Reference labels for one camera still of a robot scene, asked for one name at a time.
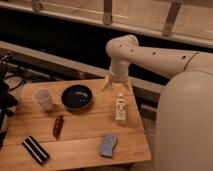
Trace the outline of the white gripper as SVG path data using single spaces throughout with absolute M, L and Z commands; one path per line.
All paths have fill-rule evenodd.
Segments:
M 112 81 L 116 83 L 124 82 L 124 87 L 129 92 L 132 91 L 131 82 L 128 79 L 128 73 L 119 73 L 117 71 L 113 71 L 109 69 L 109 77 L 105 78 L 105 82 L 102 86 L 102 90 L 105 91 L 106 89 L 110 89 L 112 87 Z

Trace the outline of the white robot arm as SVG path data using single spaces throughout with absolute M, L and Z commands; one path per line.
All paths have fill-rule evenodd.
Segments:
M 157 109 L 155 171 L 213 171 L 213 54 L 141 47 L 134 35 L 106 44 L 108 80 L 124 83 L 131 63 L 169 79 Z

